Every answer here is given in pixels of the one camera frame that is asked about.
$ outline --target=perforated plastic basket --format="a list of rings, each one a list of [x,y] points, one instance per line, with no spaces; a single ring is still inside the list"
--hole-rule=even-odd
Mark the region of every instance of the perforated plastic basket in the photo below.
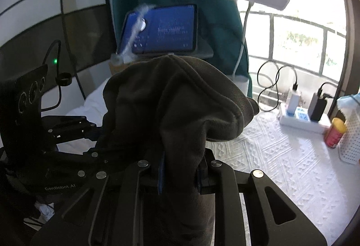
[[[360,107],[345,122],[347,132],[338,144],[339,156],[344,162],[359,164],[360,160]]]

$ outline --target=metal bolt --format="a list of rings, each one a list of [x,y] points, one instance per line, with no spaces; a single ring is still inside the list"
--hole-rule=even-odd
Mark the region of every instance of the metal bolt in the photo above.
[[[221,167],[222,162],[219,161],[219,160],[213,160],[213,161],[211,161],[211,165],[212,165],[213,167]]]
[[[141,160],[137,162],[137,165],[141,168],[147,167],[149,165],[149,162],[147,160]]]
[[[256,177],[256,178],[261,178],[261,177],[264,176],[264,172],[261,171],[261,170],[255,170],[255,171],[252,172],[252,174],[253,174],[254,177]]]
[[[104,179],[106,177],[106,172],[100,171],[96,173],[96,178],[98,179]]]
[[[79,177],[84,177],[85,176],[85,172],[83,170],[80,170],[79,172],[77,172],[77,175]]]

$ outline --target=metal railing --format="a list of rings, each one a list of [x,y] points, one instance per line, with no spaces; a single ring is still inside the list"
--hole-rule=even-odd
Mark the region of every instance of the metal railing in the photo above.
[[[275,13],[266,13],[263,11],[251,11],[250,14],[259,14],[259,15],[267,15],[269,16],[269,20],[270,20],[270,29],[269,29],[269,34],[270,34],[270,43],[269,43],[269,56],[266,57],[261,57],[261,56],[255,56],[255,55],[249,55],[249,57],[253,57],[253,58],[258,58],[258,59],[265,59],[265,60],[274,60],[280,64],[290,64],[295,66],[296,68],[306,71],[308,73],[314,74],[316,76],[321,76],[321,77],[325,77],[328,80],[332,81],[332,82],[336,82],[338,83],[338,81],[331,79],[327,76],[323,75],[323,69],[324,69],[324,64],[325,64],[325,59],[326,59],[326,44],[327,44],[327,38],[328,38],[328,32],[334,33],[342,38],[346,38],[346,35],[339,33],[331,28],[328,28],[324,25],[321,24],[317,24],[314,22],[310,22],[308,20],[305,19],[301,19],[301,18],[297,18],[294,16],[288,16],[288,15],[282,15],[282,14],[275,14]],[[274,53],[274,17],[278,17],[278,18],[285,18],[285,19],[289,19],[292,21],[296,21],[296,22],[301,22],[301,23],[305,23],[305,24],[309,24],[318,28],[321,28],[323,30],[323,47],[322,47],[322,52],[321,52],[321,61],[320,61],[320,66],[319,66],[319,71],[313,71],[313,70],[309,70],[297,65],[294,65],[292,63],[288,63],[288,62],[284,62],[284,61],[279,61],[279,60],[275,60],[273,59],[273,53]]]

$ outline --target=white power strip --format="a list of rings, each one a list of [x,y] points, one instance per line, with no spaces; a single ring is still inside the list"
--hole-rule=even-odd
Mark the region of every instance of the white power strip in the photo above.
[[[307,109],[301,107],[297,107],[294,116],[290,116],[286,112],[284,103],[280,104],[279,122],[284,126],[321,134],[327,131],[331,125],[330,119],[326,114],[322,115],[319,122],[314,122],[310,120]]]

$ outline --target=textured white fabric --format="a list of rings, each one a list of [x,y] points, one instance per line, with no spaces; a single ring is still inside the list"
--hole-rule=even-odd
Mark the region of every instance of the textured white fabric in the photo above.
[[[105,84],[106,81],[88,96],[84,106],[68,115],[85,115],[101,126],[107,112],[102,97]],[[82,139],[58,146],[60,151],[81,154],[94,144]],[[207,143],[207,147],[216,159],[235,170],[263,170],[322,232],[329,246],[360,204],[360,166],[341,161],[336,149],[326,147],[322,135],[280,126],[277,112],[261,112],[235,140]],[[244,199],[240,197],[245,211]]]

